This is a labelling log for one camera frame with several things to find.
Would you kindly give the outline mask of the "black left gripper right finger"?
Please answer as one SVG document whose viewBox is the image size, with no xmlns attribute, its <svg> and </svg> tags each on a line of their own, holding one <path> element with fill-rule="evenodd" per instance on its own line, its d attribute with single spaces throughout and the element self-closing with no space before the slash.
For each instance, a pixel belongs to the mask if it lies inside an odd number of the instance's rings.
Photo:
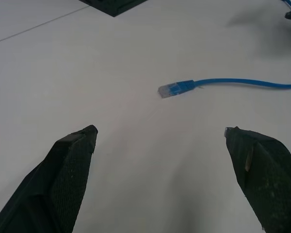
<svg viewBox="0 0 291 233">
<path fill-rule="evenodd" d="M 267 233 L 291 233 L 291 153 L 275 138 L 225 129 L 237 182 Z"/>
</svg>

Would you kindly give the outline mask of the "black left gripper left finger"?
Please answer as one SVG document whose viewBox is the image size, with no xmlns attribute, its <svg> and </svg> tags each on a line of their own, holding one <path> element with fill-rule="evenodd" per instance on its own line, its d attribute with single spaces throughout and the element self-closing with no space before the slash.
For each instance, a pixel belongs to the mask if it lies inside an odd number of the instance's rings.
<svg viewBox="0 0 291 233">
<path fill-rule="evenodd" d="M 86 190 L 98 130 L 94 125 L 55 142 L 0 212 L 0 233 L 70 233 Z"/>
</svg>

